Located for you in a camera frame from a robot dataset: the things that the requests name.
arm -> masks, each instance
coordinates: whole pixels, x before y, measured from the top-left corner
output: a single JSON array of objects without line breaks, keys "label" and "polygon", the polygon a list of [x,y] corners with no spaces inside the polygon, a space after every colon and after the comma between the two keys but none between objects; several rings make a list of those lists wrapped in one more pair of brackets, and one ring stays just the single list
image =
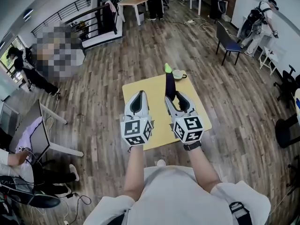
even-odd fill
[{"label": "arm", "polygon": [[273,25],[272,25],[272,19],[267,18],[267,23],[268,23],[268,25],[270,26],[272,32],[274,32],[275,29],[274,29],[274,27],[273,27]]},{"label": "arm", "polygon": [[143,146],[133,146],[127,166],[123,194],[137,201],[142,194],[144,186]]},{"label": "arm", "polygon": [[18,152],[16,154],[9,154],[8,155],[8,160],[7,160],[7,165],[9,166],[18,166],[21,165],[25,162],[26,157],[30,153],[28,151],[22,151]]},{"label": "arm", "polygon": [[221,183],[216,170],[207,160],[200,147],[188,151],[187,153],[189,155],[189,159],[191,160],[197,183],[205,191],[210,193],[215,185]]},{"label": "arm", "polygon": [[26,76],[26,74],[24,73],[24,71],[23,71],[23,70],[21,70],[20,72],[21,72],[21,75],[22,75],[22,77],[24,78],[25,82],[26,82],[26,83],[27,83],[27,85],[28,85],[28,84],[29,84],[29,81],[28,81],[28,79],[27,79],[27,76]]}]

ceiling light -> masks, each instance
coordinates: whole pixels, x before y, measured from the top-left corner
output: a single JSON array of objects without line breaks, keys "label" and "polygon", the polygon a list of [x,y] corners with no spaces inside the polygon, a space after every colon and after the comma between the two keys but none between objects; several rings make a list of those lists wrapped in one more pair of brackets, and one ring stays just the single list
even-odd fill
[{"label": "ceiling light", "polygon": [[27,22],[30,18],[31,18],[31,16],[27,17],[27,18],[25,19],[25,22]]},{"label": "ceiling light", "polygon": [[5,42],[0,43],[0,49],[4,46]]},{"label": "ceiling light", "polygon": [[32,9],[32,8],[26,9],[25,12],[24,12],[23,18],[25,19],[25,18],[26,18],[30,13],[32,13],[32,12],[33,12],[33,9]]}]

window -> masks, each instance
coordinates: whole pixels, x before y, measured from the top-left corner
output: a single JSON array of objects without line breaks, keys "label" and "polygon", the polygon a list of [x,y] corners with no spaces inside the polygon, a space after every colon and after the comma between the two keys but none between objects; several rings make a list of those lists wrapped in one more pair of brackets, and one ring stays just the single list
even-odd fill
[{"label": "window", "polygon": [[14,41],[8,46],[7,50],[3,53],[0,58],[0,64],[3,66],[6,73],[17,83],[22,79],[22,75],[20,72],[15,71],[15,67],[13,66],[14,62],[11,59],[7,59],[6,56],[8,54],[8,50],[11,47],[16,47],[18,49],[24,49],[24,44],[20,41],[18,37],[14,39]]}]

green object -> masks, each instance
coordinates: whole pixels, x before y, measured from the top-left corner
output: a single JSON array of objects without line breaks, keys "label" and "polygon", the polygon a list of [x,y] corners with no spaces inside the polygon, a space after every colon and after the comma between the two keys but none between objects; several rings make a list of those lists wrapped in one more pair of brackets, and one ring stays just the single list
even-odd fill
[{"label": "green object", "polygon": [[165,72],[166,73],[171,73],[172,72],[172,68],[167,63],[165,64]]}]

mug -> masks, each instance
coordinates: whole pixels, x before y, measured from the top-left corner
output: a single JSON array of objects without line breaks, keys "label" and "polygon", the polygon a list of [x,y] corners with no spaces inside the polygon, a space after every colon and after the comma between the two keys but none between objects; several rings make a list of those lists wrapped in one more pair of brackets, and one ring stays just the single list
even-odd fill
[{"label": "mug", "polygon": [[186,78],[187,77],[187,75],[183,74],[183,72],[181,72],[180,70],[174,70],[172,73],[173,73],[173,77],[175,79],[181,79],[181,78]]}]

